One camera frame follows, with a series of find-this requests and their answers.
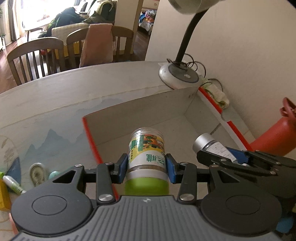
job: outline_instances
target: red container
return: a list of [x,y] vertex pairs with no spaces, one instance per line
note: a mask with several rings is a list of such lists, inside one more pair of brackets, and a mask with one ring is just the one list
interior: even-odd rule
[[287,97],[283,104],[283,117],[250,144],[253,150],[284,156],[296,148],[296,106]]

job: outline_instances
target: lamp head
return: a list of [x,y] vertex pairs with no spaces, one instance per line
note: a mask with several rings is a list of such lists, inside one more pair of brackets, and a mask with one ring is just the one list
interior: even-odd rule
[[220,0],[169,0],[179,13],[193,14],[209,9]]

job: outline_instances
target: chair backrest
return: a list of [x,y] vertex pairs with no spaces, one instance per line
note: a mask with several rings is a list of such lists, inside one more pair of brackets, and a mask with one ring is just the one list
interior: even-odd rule
[[[73,33],[69,34],[67,37],[67,48],[68,48],[68,55],[69,55],[69,60],[71,63],[71,68],[75,69],[78,68],[76,65],[75,61],[75,53],[74,53],[74,43],[79,42],[79,56],[81,55],[82,51],[82,40],[85,39],[86,34],[87,34],[88,28],[83,28],[74,31]],[[126,38],[126,45],[124,49],[124,60],[129,60],[130,59],[130,52],[131,52],[131,46],[133,43],[133,31],[120,27],[120,26],[112,26],[111,32],[113,35],[113,41],[116,42],[116,55],[114,56],[115,62],[119,60],[119,55],[120,55],[120,38],[125,37]]]
[[79,56],[81,56],[82,40],[85,39],[88,29],[89,28],[82,28],[76,30],[73,33],[69,34],[67,37],[67,49],[72,69],[78,68],[75,61],[74,43],[79,42]]
[[[52,59],[51,63],[50,63],[50,60],[49,60],[50,57],[49,57],[49,54],[47,51],[48,49],[51,50],[51,59]],[[59,68],[60,68],[60,71],[62,72],[65,70],[64,44],[63,44],[63,41],[58,38],[54,38],[54,37],[39,38],[39,39],[24,43],[24,44],[16,47],[14,50],[12,50],[7,55],[7,61],[8,61],[9,67],[11,69],[12,75],[13,75],[17,85],[21,85],[22,82],[20,80],[19,74],[17,72],[17,68],[15,66],[15,62],[14,62],[15,59],[19,58],[20,67],[22,70],[22,75],[24,77],[25,83],[27,83],[28,80],[27,80],[24,64],[22,62],[22,56],[23,55],[26,56],[26,63],[27,63],[27,67],[28,67],[28,72],[29,72],[30,80],[32,81],[33,74],[32,74],[32,70],[31,70],[31,65],[30,65],[28,54],[32,53],[33,65],[34,65],[34,69],[35,69],[36,78],[39,79],[39,72],[38,72],[36,56],[35,56],[34,52],[37,50],[39,51],[40,67],[41,67],[42,76],[44,77],[45,71],[44,71],[44,66],[43,66],[43,58],[42,58],[41,50],[45,50],[47,72],[48,72],[48,75],[50,75],[50,74],[57,73],[57,59],[56,59],[56,55],[55,55],[55,49],[58,50]]]

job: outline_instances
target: screw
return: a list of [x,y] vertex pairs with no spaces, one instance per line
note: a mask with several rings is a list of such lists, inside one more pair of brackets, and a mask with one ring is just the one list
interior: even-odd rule
[[99,196],[99,200],[102,202],[109,202],[113,199],[113,196],[111,194],[101,194]]
[[180,199],[182,201],[192,201],[194,199],[194,196],[190,193],[184,193],[184,194],[180,195]]

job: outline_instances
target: pink cloth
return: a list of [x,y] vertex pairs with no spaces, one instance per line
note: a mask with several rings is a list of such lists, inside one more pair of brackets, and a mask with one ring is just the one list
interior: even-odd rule
[[86,34],[79,68],[113,61],[112,24],[91,24]]

